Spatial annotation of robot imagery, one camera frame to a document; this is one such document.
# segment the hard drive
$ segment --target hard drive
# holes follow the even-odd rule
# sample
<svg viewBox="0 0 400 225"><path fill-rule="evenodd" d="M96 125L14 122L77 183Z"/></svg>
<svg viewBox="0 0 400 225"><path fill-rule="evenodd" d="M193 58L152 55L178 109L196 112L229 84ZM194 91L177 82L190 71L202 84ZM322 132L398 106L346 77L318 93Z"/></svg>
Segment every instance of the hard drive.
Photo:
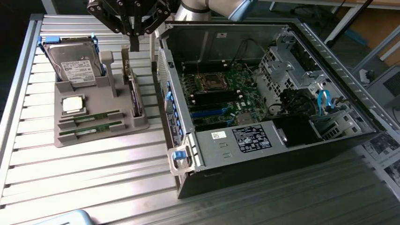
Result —
<svg viewBox="0 0 400 225"><path fill-rule="evenodd" d="M96 37L45 37L38 47L49 58L57 74L57 82L69 81L74 88L96 84L94 77L104 75L100 64Z"/></svg>

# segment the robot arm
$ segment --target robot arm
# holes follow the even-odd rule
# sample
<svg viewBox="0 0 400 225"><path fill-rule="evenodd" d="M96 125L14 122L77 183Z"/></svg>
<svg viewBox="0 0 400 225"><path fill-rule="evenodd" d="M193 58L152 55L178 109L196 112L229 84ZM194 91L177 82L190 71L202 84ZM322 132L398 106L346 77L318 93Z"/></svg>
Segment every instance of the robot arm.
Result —
<svg viewBox="0 0 400 225"><path fill-rule="evenodd" d="M233 21L241 21L250 11L257 0L181 0L177 11L178 20L194 20L196 17L188 15L209 15L209 10L216 11ZM129 36L130 52L138 52L138 36L150 34L170 15L170 0L89 0L88 12L101 23L114 32ZM117 18L104 8L108 5ZM142 20L153 10L149 18ZM132 28L130 16L134 17Z"/></svg>

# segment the slotted metal surface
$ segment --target slotted metal surface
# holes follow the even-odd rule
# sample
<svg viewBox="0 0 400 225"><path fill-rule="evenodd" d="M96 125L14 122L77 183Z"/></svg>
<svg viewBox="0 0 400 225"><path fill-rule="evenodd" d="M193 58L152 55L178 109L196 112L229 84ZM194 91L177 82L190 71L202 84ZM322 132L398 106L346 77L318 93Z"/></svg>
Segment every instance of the slotted metal surface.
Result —
<svg viewBox="0 0 400 225"><path fill-rule="evenodd" d="M93 17L45 16L36 27L33 35L77 37L94 31L120 72L120 45L128 41ZM177 200L148 39L129 58L149 129L54 148L54 73L34 49L36 39L29 41L16 101L1 121L0 224L33 224L74 209L84 209L96 224L397 224L397 199L352 151L324 164Z"/></svg>

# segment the gray parts tray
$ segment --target gray parts tray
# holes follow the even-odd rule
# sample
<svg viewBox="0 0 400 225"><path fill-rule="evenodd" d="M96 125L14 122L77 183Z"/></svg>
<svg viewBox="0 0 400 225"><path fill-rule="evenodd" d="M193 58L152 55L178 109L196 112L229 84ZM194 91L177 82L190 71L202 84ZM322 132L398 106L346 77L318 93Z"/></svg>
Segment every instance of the gray parts tray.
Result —
<svg viewBox="0 0 400 225"><path fill-rule="evenodd" d="M136 77L129 68L129 60L124 63L124 73L114 75L110 72L112 53L100 52L100 60L106 67L106 75L96 77L97 85L73 89L69 82L54 84L56 147L126 135L149 127L138 89L134 90L137 102L132 99L130 84L137 82L130 82L132 79L136 81ZM81 97L84 113L62 115L61 101L69 97ZM137 108L133 107L133 102L140 106L141 112L136 117L133 115L137 115Z"/></svg>

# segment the motherboard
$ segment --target motherboard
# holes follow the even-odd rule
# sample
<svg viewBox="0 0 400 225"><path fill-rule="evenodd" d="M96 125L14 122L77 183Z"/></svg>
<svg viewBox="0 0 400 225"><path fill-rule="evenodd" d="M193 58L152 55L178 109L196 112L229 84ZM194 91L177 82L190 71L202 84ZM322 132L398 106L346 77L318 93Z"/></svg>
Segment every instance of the motherboard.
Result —
<svg viewBox="0 0 400 225"><path fill-rule="evenodd" d="M216 73L181 74L180 83L196 131L260 122L265 101L246 66Z"/></svg>

